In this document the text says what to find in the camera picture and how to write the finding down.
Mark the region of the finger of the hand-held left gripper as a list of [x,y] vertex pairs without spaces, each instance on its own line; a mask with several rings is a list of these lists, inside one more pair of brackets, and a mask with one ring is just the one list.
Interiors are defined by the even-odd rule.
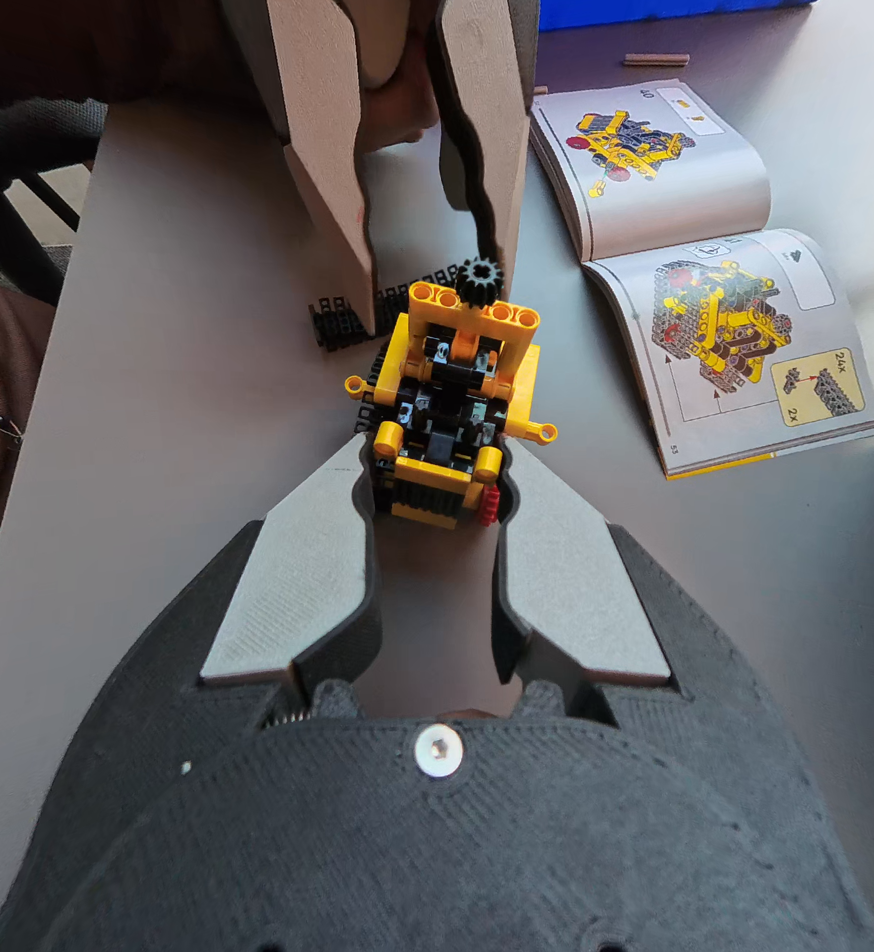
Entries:
[[512,283],[533,98],[531,1],[440,2],[427,59],[442,126],[443,190],[476,224],[479,255]]
[[269,1],[267,8],[288,123],[288,166],[349,303],[373,334],[374,264],[356,169],[361,86],[355,30],[334,1]]

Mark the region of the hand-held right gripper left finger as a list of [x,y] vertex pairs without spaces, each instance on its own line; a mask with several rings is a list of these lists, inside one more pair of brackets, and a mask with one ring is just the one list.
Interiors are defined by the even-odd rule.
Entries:
[[311,696],[354,682],[382,644],[369,438],[359,434],[265,516],[200,675]]

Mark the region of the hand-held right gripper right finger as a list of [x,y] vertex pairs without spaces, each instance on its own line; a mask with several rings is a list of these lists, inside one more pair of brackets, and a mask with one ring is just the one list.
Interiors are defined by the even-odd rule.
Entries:
[[662,685],[669,664],[602,514],[508,439],[492,586],[503,684]]

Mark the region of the yellow lego bulldozer model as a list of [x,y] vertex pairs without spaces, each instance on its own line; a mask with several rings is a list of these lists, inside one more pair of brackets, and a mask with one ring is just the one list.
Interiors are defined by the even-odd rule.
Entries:
[[372,486],[378,508],[446,529],[498,516],[506,436],[545,446],[558,429],[530,420],[539,314],[501,298],[503,272],[468,259],[452,289],[412,284],[371,377],[346,381],[373,409]]

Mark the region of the lego instruction booklet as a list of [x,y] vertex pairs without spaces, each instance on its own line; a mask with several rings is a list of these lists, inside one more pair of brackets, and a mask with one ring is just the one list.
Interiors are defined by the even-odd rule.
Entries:
[[675,79],[534,99],[530,140],[607,294],[669,479],[874,431],[848,299],[767,230],[755,149]]

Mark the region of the person's left hand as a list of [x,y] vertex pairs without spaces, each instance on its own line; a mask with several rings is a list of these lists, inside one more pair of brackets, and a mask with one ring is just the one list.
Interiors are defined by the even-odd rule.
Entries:
[[438,120],[424,39],[411,31],[393,76],[382,87],[363,94],[356,150],[369,153],[419,141]]

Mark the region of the blue plastic bin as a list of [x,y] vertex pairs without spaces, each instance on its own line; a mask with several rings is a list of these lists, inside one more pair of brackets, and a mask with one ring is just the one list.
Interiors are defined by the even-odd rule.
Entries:
[[805,6],[811,1],[541,1],[539,31],[653,21],[756,9]]

